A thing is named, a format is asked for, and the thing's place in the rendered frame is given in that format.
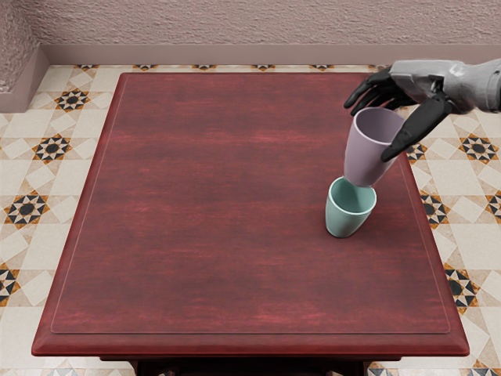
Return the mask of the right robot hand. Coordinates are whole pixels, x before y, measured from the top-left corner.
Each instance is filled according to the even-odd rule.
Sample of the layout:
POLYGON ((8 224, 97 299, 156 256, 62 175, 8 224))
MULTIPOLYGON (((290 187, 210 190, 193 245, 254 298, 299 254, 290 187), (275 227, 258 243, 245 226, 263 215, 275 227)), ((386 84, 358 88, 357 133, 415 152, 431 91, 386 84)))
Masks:
POLYGON ((363 80, 344 103, 352 116, 366 107, 412 105, 418 107, 382 152, 382 161, 421 141, 450 114, 501 112, 501 59, 479 64, 397 60, 363 80))

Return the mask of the mint green cup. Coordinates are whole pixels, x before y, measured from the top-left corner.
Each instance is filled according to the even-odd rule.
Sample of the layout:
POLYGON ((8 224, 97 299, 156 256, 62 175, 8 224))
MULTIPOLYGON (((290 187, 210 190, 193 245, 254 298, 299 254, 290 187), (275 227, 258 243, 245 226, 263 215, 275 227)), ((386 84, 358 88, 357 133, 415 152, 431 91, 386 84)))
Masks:
POLYGON ((376 203, 374 188, 355 186, 343 176, 337 178, 327 194, 326 229, 335 237, 350 237, 367 220, 376 203))

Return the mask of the lilac cup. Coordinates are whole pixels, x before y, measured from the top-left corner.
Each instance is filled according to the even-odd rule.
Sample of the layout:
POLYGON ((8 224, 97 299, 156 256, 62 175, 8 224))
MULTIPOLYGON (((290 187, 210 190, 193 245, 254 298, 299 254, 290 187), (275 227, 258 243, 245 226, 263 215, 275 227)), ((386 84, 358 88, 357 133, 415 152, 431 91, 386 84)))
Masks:
POLYGON ((383 162, 380 156, 404 121, 399 114, 381 107, 367 107, 353 117, 344 155, 346 180, 371 187, 386 173, 395 157, 383 162))

